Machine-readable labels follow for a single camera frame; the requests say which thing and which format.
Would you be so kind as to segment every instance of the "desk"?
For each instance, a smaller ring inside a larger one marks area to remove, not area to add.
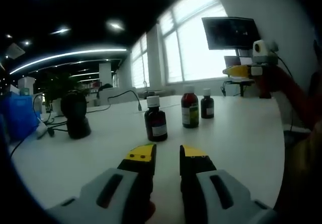
[[[179,146],[205,151],[256,198],[273,207],[284,171],[284,137],[275,99],[213,97],[214,119],[200,119],[195,129],[181,122],[180,96],[160,99],[167,116],[166,141],[157,144],[151,200],[156,213],[148,223],[184,223],[180,192]],[[141,101],[144,110],[146,101]],[[65,132],[41,140],[29,137],[15,152],[14,164],[30,192],[44,208],[71,196],[110,167],[117,167],[134,147],[147,143],[144,111],[128,102],[87,115],[92,134],[70,139]]]

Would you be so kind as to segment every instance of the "blue container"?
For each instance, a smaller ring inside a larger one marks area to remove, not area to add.
[[[5,97],[0,102],[0,112],[7,122],[12,140],[23,140],[38,126],[38,119],[33,112],[31,96]]]

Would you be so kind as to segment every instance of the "ceiling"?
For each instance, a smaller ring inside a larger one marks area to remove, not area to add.
[[[84,69],[88,69],[86,73],[97,72],[99,63],[106,59],[115,71],[130,53],[131,46],[173,2],[175,0],[0,0],[3,7],[0,62],[5,68],[0,68],[0,86],[17,82],[22,76],[35,77],[39,85],[47,72],[79,74]],[[111,30],[107,27],[108,20],[121,22],[124,31]],[[70,31],[51,34],[62,27]],[[6,58],[7,48],[12,43],[26,53],[16,59]],[[9,74],[22,65],[45,57],[103,48],[124,48],[127,51],[60,57]]]

